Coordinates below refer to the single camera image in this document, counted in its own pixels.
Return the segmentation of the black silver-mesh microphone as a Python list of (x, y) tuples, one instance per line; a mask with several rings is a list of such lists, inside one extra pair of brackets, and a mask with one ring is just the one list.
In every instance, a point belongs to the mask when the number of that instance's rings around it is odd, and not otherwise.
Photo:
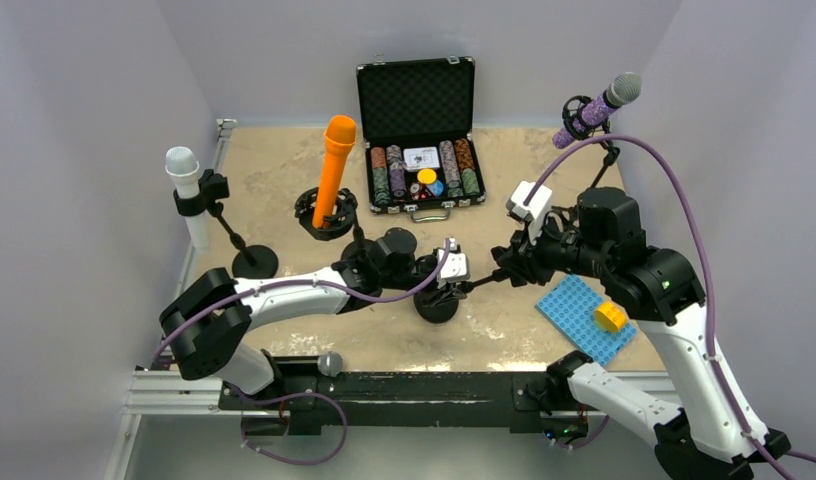
[(316, 367), (321, 375), (336, 378), (343, 371), (344, 360), (338, 352), (329, 351), (317, 358)]

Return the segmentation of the black clip microphone stand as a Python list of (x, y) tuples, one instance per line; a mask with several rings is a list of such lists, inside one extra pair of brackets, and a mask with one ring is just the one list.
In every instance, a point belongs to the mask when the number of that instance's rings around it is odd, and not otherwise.
[(466, 282), (459, 282), (426, 287), (413, 296), (414, 308), (429, 323), (448, 322), (457, 313), (460, 302), (467, 297), (464, 291), (466, 285)]

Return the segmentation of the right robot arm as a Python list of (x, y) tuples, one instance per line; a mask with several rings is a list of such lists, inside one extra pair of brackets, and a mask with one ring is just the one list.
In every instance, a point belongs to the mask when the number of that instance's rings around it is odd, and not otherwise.
[(673, 479), (750, 479), (753, 465), (790, 450), (737, 388), (728, 367), (705, 343), (706, 303), (700, 280), (681, 253), (651, 246), (637, 202), (615, 187), (578, 196), (575, 224), (528, 222), (491, 254), (493, 279), (543, 285), (557, 272), (596, 279), (635, 320), (657, 351), (678, 395), (663, 402), (573, 351), (548, 366), (526, 395), (543, 407), (596, 408), (644, 440)]

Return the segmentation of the orange microphone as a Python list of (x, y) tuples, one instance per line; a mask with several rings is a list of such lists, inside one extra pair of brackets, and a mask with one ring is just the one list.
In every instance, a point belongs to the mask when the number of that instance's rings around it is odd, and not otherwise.
[(324, 132), (325, 155), (312, 218), (315, 228), (333, 214), (345, 164), (356, 140), (356, 122), (346, 115), (334, 116)]

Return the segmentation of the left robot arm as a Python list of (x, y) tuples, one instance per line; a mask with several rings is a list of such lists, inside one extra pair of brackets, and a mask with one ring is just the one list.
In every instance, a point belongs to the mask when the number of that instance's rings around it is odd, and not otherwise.
[(256, 408), (271, 408), (282, 395), (280, 370), (244, 337), (278, 321), (444, 293), (468, 279), (469, 261), (456, 239), (421, 258), (415, 247), (409, 231), (394, 228), (373, 242), (350, 244), (342, 259), (307, 274), (252, 279), (211, 269), (160, 315), (164, 338), (156, 352), (171, 351), (185, 380), (217, 377)]

